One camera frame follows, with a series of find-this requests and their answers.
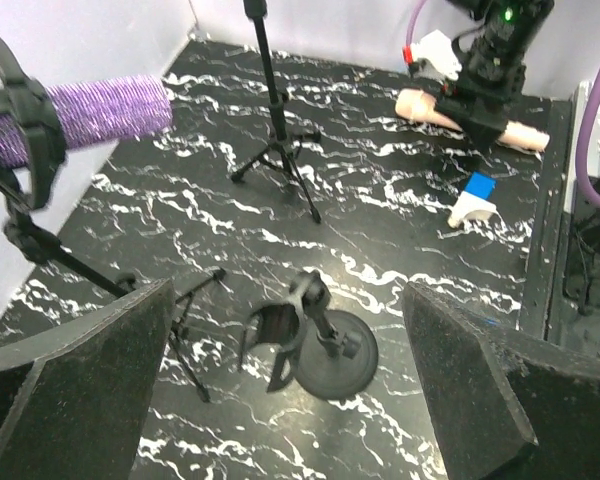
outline flesh-colored object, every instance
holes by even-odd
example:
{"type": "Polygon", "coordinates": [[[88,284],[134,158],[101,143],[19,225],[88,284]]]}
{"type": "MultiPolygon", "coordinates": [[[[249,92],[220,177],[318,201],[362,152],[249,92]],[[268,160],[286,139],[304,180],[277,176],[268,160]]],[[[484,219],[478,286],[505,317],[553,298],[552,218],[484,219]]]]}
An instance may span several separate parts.
{"type": "MultiPolygon", "coordinates": [[[[448,117],[434,110],[436,99],[422,90],[407,88],[400,92],[396,102],[396,114],[413,122],[432,123],[459,132],[462,129],[448,117]]],[[[509,122],[498,142],[512,146],[544,152],[549,135],[518,122],[509,122]]]]}

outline black holder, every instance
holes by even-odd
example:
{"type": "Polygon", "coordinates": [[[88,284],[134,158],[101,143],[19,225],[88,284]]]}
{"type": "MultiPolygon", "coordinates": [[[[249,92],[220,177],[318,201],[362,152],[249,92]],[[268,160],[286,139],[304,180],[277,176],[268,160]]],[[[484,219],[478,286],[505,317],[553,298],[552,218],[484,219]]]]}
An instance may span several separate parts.
{"type": "MultiPolygon", "coordinates": [[[[9,215],[3,228],[5,236],[28,261],[41,266],[59,263],[111,295],[124,297],[136,288],[133,273],[123,273],[116,281],[112,281],[68,253],[56,235],[33,223],[31,212],[45,208],[49,202],[57,171],[65,161],[66,141],[55,108],[44,88],[24,74],[2,39],[0,79],[4,87],[0,89],[0,115],[10,115],[20,130],[27,149],[31,177],[31,192],[24,193],[13,170],[3,165],[0,159],[0,192],[5,197],[9,215]]],[[[186,363],[178,347],[189,333],[186,317],[195,294],[211,282],[220,282],[225,275],[223,269],[218,269],[203,282],[181,289],[183,293],[176,298],[176,305],[183,305],[184,308],[173,321],[169,336],[171,349],[205,403],[210,401],[209,392],[186,363]]]]}
{"type": "Polygon", "coordinates": [[[247,17],[253,21],[256,29],[264,76],[269,92],[269,113],[271,115],[273,131],[271,132],[267,146],[238,167],[238,169],[231,174],[231,181],[234,183],[242,181],[244,174],[248,170],[254,168],[258,163],[273,171],[283,173],[290,180],[294,180],[300,185],[307,202],[309,203],[309,210],[313,221],[315,223],[320,223],[322,221],[320,212],[313,203],[309,189],[300,175],[296,160],[302,152],[302,143],[320,143],[321,133],[319,130],[302,133],[288,132],[287,120],[284,114],[284,104],[289,101],[289,96],[286,93],[279,93],[276,87],[275,76],[273,73],[273,61],[269,52],[269,41],[267,40],[267,33],[264,26],[264,18],[267,16],[266,0],[244,0],[244,9],[247,17]],[[281,165],[268,159],[268,155],[274,152],[280,155],[281,165]]]}
{"type": "Polygon", "coordinates": [[[294,379],[321,400],[346,400],[363,391],[378,368],[378,344],[362,319],[327,310],[330,301],[318,272],[299,273],[285,299],[265,302],[249,315],[238,371],[248,351],[277,344],[268,393],[282,390],[294,379]]]}
{"type": "Polygon", "coordinates": [[[443,86],[435,110],[456,122],[473,145],[486,153],[507,128],[510,107],[521,96],[525,82],[524,55],[555,2],[452,3],[485,23],[452,41],[462,70],[456,81],[443,86]],[[478,31],[483,34],[474,39],[468,51],[463,51],[460,39],[478,31]]]}

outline white wall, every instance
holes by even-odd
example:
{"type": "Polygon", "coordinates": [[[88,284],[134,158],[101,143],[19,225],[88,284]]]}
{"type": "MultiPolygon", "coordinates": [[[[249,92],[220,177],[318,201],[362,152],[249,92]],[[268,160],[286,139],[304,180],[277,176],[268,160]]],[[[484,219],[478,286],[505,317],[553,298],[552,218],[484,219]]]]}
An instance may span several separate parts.
{"type": "MultiPolygon", "coordinates": [[[[0,36],[24,71],[43,85],[125,75],[160,75],[195,24],[189,0],[0,1],[0,36]]],[[[115,145],[71,154],[50,208],[36,221],[57,232],[115,145]]],[[[0,315],[32,265],[2,236],[0,315]]]]}
{"type": "MultiPolygon", "coordinates": [[[[243,0],[192,0],[202,31],[215,40],[255,45],[243,0]]],[[[417,0],[268,0],[273,48],[389,70],[404,70],[402,46],[417,0]]],[[[526,92],[567,98],[600,64],[600,0],[555,0],[529,50],[526,92]]],[[[474,24],[446,0],[428,0],[416,38],[449,36],[474,24]]]]}

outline black bracket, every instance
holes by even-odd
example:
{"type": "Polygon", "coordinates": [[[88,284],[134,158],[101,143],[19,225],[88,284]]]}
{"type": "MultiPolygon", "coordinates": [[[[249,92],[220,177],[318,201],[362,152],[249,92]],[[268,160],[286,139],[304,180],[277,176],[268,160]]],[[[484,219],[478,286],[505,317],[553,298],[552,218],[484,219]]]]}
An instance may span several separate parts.
{"type": "Polygon", "coordinates": [[[0,38],[0,128],[15,132],[22,145],[31,173],[31,192],[14,190],[14,168],[0,156],[0,192],[14,208],[26,212],[44,208],[51,197],[51,187],[66,157],[66,140],[57,112],[44,87],[22,71],[15,56],[0,38]]]}
{"type": "Polygon", "coordinates": [[[267,16],[267,0],[244,0],[244,13],[250,20],[260,20],[267,16]]]}
{"type": "Polygon", "coordinates": [[[506,130],[510,107],[520,98],[524,81],[524,65],[499,88],[485,88],[463,70],[457,81],[443,85],[435,110],[456,122],[473,145],[486,152],[506,130]]]}

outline black clamp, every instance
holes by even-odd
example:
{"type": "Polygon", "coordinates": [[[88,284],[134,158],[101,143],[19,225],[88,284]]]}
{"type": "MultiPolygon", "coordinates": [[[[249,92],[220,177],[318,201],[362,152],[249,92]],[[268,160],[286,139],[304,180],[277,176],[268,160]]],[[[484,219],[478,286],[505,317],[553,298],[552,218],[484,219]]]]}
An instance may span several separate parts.
{"type": "Polygon", "coordinates": [[[29,159],[31,192],[14,188],[13,166],[0,159],[0,192],[18,210],[44,208],[51,197],[57,171],[66,158],[66,140],[55,107],[40,82],[25,75],[15,56],[0,38],[0,116],[9,116],[17,128],[29,159]]]}

